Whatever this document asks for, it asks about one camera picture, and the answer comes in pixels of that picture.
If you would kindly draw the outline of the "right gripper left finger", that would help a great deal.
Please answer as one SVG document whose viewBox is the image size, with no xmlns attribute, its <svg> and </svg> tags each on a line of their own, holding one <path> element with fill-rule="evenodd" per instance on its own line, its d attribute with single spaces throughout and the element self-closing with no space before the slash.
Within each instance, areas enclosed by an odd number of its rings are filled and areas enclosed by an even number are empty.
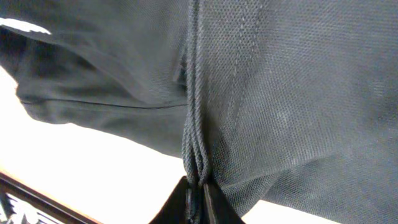
<svg viewBox="0 0 398 224">
<path fill-rule="evenodd" d="M 183 176 L 149 224 L 192 224 L 193 190 Z"/>
</svg>

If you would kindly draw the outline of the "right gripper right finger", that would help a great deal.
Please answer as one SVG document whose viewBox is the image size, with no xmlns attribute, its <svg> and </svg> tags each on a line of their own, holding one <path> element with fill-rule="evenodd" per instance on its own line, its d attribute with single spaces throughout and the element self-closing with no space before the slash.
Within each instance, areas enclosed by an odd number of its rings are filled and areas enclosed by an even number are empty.
<svg viewBox="0 0 398 224">
<path fill-rule="evenodd" d="M 245 224 L 214 182 L 203 186 L 203 212 L 206 224 Z"/>
</svg>

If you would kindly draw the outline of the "black polo shirt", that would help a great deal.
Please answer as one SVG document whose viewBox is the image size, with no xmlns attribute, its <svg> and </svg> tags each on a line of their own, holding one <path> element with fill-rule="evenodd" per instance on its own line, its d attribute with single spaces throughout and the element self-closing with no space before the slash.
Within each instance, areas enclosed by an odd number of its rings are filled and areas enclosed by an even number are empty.
<svg viewBox="0 0 398 224">
<path fill-rule="evenodd" d="M 340 223 L 397 222 L 397 2 L 1 1 L 34 119 L 183 159 L 204 183 Z"/>
</svg>

